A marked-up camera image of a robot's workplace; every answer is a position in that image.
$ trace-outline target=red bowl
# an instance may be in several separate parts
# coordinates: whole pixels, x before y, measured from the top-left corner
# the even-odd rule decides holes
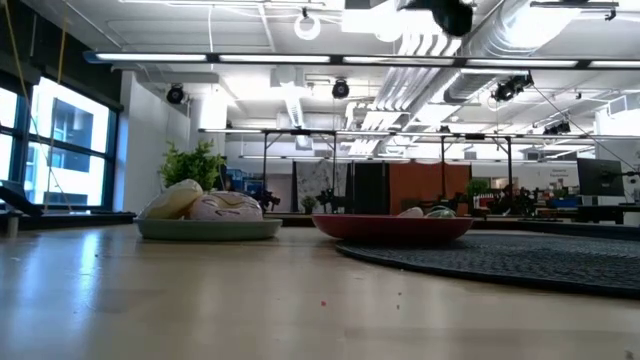
[[[339,239],[441,243],[453,241],[471,227],[469,218],[400,218],[380,215],[313,215],[323,233]]]

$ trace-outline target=plate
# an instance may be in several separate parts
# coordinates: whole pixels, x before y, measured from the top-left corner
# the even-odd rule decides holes
[[[133,219],[145,239],[244,241],[269,239],[276,235],[282,220],[200,221]]]
[[[469,218],[400,218],[376,215],[313,215],[323,233],[339,239],[441,243],[453,241],[471,227]]]

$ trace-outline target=dark rug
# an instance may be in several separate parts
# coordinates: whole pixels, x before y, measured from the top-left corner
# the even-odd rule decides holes
[[[574,293],[640,298],[640,242],[465,235],[437,247],[339,241],[338,252],[405,270]]]

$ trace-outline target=floor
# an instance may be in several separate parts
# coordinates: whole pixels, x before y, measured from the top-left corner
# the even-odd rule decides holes
[[[133,226],[0,243],[0,359],[631,359],[640,303],[387,269],[315,229],[251,243]]]

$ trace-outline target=desk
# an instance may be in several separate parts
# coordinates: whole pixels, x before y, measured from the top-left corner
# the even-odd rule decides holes
[[[600,221],[615,221],[624,224],[624,213],[640,212],[639,205],[579,205],[578,222],[599,223]]]

